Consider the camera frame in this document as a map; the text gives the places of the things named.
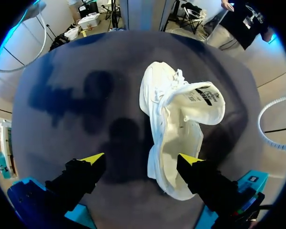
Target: person's hand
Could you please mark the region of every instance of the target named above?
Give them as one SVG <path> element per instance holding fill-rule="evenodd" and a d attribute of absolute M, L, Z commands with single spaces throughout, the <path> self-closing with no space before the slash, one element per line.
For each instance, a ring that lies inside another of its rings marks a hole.
<path fill-rule="evenodd" d="M 227 0 L 221 1 L 221 7 L 224 8 L 225 10 L 234 12 L 233 6 Z"/>

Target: black t-shirt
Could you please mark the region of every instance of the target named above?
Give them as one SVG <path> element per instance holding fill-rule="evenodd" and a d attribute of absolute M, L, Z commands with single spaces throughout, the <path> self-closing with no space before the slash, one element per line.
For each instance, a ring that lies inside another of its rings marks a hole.
<path fill-rule="evenodd" d="M 240 45 L 248 48 L 255 37 L 268 30 L 263 15 L 243 0 L 234 0 L 234 12 L 229 11 L 220 24 L 231 33 Z"/>

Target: shoe insole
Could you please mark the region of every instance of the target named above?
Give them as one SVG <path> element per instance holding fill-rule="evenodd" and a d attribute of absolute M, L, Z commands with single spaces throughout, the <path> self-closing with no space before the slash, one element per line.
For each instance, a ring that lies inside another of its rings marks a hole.
<path fill-rule="evenodd" d="M 163 169 L 167 180 L 174 188 L 177 188 L 180 185 L 185 185 L 177 171 L 178 154 L 196 156 L 196 147 L 193 139 L 192 122 L 184 121 L 184 116 L 177 104 L 172 102 L 167 108 L 170 115 L 167 117 L 167 127 L 163 135 Z"/>

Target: white box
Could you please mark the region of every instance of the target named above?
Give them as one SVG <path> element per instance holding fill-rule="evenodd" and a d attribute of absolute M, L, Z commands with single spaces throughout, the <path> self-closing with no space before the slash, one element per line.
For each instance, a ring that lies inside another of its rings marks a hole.
<path fill-rule="evenodd" d="M 92 14 L 90 16 L 84 17 L 78 22 L 78 24 L 81 26 L 83 30 L 86 30 L 91 27 L 96 27 L 100 23 L 99 16 L 100 14 L 96 13 L 96 14 Z"/>

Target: coiled cable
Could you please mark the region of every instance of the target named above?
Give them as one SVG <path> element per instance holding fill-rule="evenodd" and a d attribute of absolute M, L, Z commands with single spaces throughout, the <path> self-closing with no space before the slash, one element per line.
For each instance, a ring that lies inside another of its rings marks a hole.
<path fill-rule="evenodd" d="M 277 142 L 274 142 L 272 141 L 271 139 L 269 139 L 265 134 L 264 132 L 262 131 L 262 128 L 261 128 L 261 118 L 262 118 L 262 115 L 264 114 L 264 112 L 271 106 L 273 106 L 274 104 L 277 104 L 277 103 L 280 103 L 282 101 L 285 101 L 286 100 L 286 96 L 285 97 L 282 97 L 280 99 L 276 99 L 274 101 L 272 101 L 271 103 L 267 104 L 263 109 L 262 111 L 259 113 L 258 115 L 258 119 L 257 119 L 257 128 L 258 128 L 258 131 L 262 137 L 262 139 L 268 144 L 270 145 L 271 147 L 274 147 L 274 148 L 277 148 L 277 149 L 281 149 L 281 150 L 286 150 L 286 144 L 280 144 L 280 143 L 277 143 Z"/>

